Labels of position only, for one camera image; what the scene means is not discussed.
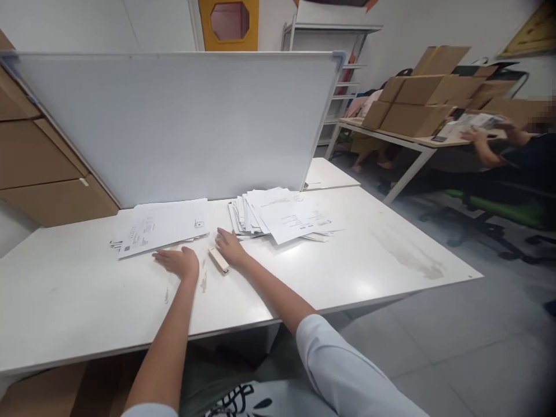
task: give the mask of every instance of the octagonal window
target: octagonal window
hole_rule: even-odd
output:
[[[242,2],[216,4],[210,25],[219,41],[239,41],[249,30],[249,10]]]

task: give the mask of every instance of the forearm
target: forearm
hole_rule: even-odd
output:
[[[508,138],[508,142],[510,142],[512,145],[516,147],[522,147],[526,145],[527,142],[529,142],[529,140],[531,139],[531,137],[534,136],[531,133],[527,133],[525,131],[516,128],[507,129],[505,132]]]
[[[139,369],[126,409],[142,403],[180,406],[181,379],[197,280],[183,279]]]
[[[299,294],[250,256],[239,267],[292,334],[295,335],[305,317],[318,314]]]
[[[474,142],[475,151],[477,152],[477,157],[481,161],[481,164],[486,168],[494,168],[502,166],[505,162],[497,154],[492,152],[486,141]]]

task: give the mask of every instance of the white desk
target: white desk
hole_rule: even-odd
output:
[[[307,173],[307,179],[318,178],[319,183],[308,184],[303,191],[315,191],[327,188],[341,188],[346,186],[360,186],[361,183],[347,175],[340,168],[324,158],[313,158]]]
[[[373,136],[377,139],[381,139],[386,142],[390,142],[404,148],[413,149],[414,151],[420,152],[419,156],[413,164],[407,169],[407,171],[402,175],[400,180],[396,185],[390,190],[388,195],[384,197],[382,202],[384,204],[390,204],[397,195],[405,188],[405,186],[412,180],[417,172],[425,165],[425,163],[435,154],[439,148],[454,147],[454,146],[464,146],[470,143],[459,136],[448,137],[444,142],[433,141],[434,136],[427,137],[409,137],[397,133],[386,132],[384,130],[371,130],[366,127],[362,127],[363,118],[340,118],[336,124],[336,128],[330,139],[328,148],[324,157],[328,160],[332,155],[336,140],[340,134],[340,129],[349,129],[359,133],[366,134],[368,136]],[[489,140],[504,139],[506,134],[503,130],[493,129],[490,133],[495,134],[496,137],[492,137]]]
[[[261,264],[324,312],[383,302],[480,273],[360,187],[304,193],[346,220],[328,243],[271,237],[244,242]],[[228,200],[208,204],[210,238],[188,243],[202,271],[191,338],[278,322],[243,276],[207,258]],[[115,217],[38,229],[0,259],[0,375],[148,346],[177,278],[150,254],[122,261],[108,242]],[[206,291],[201,288],[207,273]]]

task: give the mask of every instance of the whiteboard frame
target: whiteboard frame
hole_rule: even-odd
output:
[[[321,131],[322,131],[323,126],[324,126],[324,121],[325,121],[325,119],[327,117],[327,114],[328,114],[328,107],[330,106],[330,103],[332,101],[334,91],[336,90],[336,84],[338,83],[338,79],[339,79],[339,77],[342,73],[342,68],[343,68],[343,65],[344,65],[345,60],[346,60],[346,55],[343,51],[331,51],[331,52],[302,52],[302,51],[291,51],[291,52],[289,52],[289,51],[288,52],[284,52],[284,51],[272,51],[272,52],[243,52],[243,51],[242,52],[200,52],[200,51],[195,51],[195,52],[163,52],[163,53],[154,53],[154,52],[142,52],[142,53],[85,53],[85,52],[58,53],[58,52],[29,52],[29,51],[19,52],[19,51],[15,51],[15,50],[9,50],[9,51],[1,51],[0,50],[0,65],[10,74],[10,76],[14,80],[16,80],[16,82],[21,86],[21,88],[27,94],[29,100],[32,103],[34,103],[41,110],[41,112],[44,114],[45,118],[48,119],[48,121],[50,123],[52,123],[52,125],[57,129],[58,133],[62,136],[64,141],[77,154],[77,156],[80,158],[80,160],[83,162],[83,164],[87,167],[87,169],[90,171],[90,173],[94,175],[94,177],[102,185],[104,190],[110,195],[110,197],[118,205],[118,207],[120,209],[127,209],[127,208],[132,208],[132,207],[125,207],[125,205],[122,204],[118,200],[118,198],[112,193],[112,191],[106,186],[103,179],[100,178],[100,176],[95,172],[94,169],[92,169],[92,167],[89,164],[89,162],[87,161],[87,159],[83,157],[81,152],[79,152],[79,149],[76,147],[76,145],[69,139],[68,135],[61,128],[61,126],[56,122],[55,118],[52,117],[52,115],[50,114],[48,109],[46,109],[45,106],[37,99],[37,97],[34,94],[34,92],[32,91],[32,89],[27,85],[27,83],[25,83],[25,80],[21,78],[21,76],[19,75],[17,70],[14,69],[11,66],[10,62],[13,61],[13,60],[17,60],[20,56],[35,56],[35,57],[39,57],[39,56],[46,56],[46,57],[48,57],[48,56],[51,56],[51,57],[64,57],[64,56],[67,56],[67,57],[78,57],[78,56],[95,57],[95,56],[98,56],[98,57],[115,57],[115,58],[121,58],[122,60],[128,60],[128,59],[133,59],[134,57],[156,57],[156,58],[160,58],[161,56],[186,56],[186,55],[197,55],[197,54],[211,54],[213,56],[219,56],[219,55],[220,56],[229,56],[229,55],[253,56],[253,55],[257,55],[257,56],[273,56],[273,57],[288,56],[288,55],[296,54],[296,55],[306,55],[306,56],[309,56],[309,55],[311,55],[311,56],[328,56],[328,57],[331,57],[333,60],[336,60],[336,77],[330,85],[330,88],[329,88],[329,91],[328,91],[327,105],[324,106],[323,114],[321,115],[321,119],[320,119],[320,123],[319,123],[319,128],[315,132],[315,137],[313,139],[312,148],[316,149],[316,147],[318,146],[318,143],[319,143]],[[305,176],[303,177],[303,180],[301,181],[299,191],[303,191],[303,185],[305,183],[305,178],[307,177],[307,173],[309,172],[309,169],[310,169],[310,161],[309,161],[309,164],[307,166],[307,171],[305,172]],[[227,198],[234,198],[234,197],[236,197],[236,196],[222,196],[221,198],[218,198],[217,200],[227,199]]]

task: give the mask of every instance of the hand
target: hand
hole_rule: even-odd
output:
[[[222,255],[224,255],[224,258],[226,258],[232,266],[240,265],[242,261],[249,257],[242,244],[239,243],[236,232],[229,233],[222,228],[218,228],[216,245],[220,249]]]
[[[513,120],[509,118],[503,118],[498,124],[496,125],[498,129],[502,129],[504,131],[515,130],[517,129]]]
[[[461,133],[461,138],[470,141],[473,143],[478,142],[487,142],[488,141],[488,133],[486,130],[478,129],[476,127],[472,127],[470,130],[463,131]]]
[[[158,249],[152,255],[168,272],[175,273],[181,280],[199,278],[199,259],[194,251],[185,246],[180,251]]]

